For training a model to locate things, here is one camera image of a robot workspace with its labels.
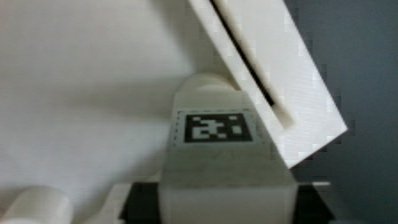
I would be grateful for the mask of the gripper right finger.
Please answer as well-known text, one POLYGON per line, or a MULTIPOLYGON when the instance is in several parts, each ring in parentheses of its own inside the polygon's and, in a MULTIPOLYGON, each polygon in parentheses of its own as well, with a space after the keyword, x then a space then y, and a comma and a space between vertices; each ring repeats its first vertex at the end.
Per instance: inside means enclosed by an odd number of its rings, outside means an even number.
POLYGON ((333 224, 337 215, 322 196, 331 187, 329 182, 303 182, 299 184, 294 224, 333 224))

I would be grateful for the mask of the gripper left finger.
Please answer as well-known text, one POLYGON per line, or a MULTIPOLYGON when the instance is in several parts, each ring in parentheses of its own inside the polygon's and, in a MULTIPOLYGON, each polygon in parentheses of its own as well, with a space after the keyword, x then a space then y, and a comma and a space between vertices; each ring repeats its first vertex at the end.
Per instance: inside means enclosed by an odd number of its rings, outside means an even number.
POLYGON ((114 185, 88 224, 162 224, 157 182, 114 185))

